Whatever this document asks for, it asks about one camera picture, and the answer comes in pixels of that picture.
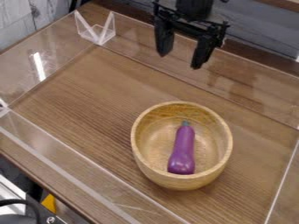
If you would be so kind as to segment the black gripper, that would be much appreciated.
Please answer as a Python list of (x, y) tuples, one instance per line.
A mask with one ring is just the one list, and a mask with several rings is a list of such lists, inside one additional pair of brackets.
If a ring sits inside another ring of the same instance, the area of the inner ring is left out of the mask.
[(214, 0), (175, 0), (175, 8), (171, 9), (160, 4), (160, 0), (154, 0), (154, 35), (159, 55), (166, 56), (174, 49), (175, 29), (194, 37), (200, 36), (191, 59), (192, 69), (200, 69), (215, 46), (222, 47), (230, 28), (227, 21), (208, 20), (212, 5)]

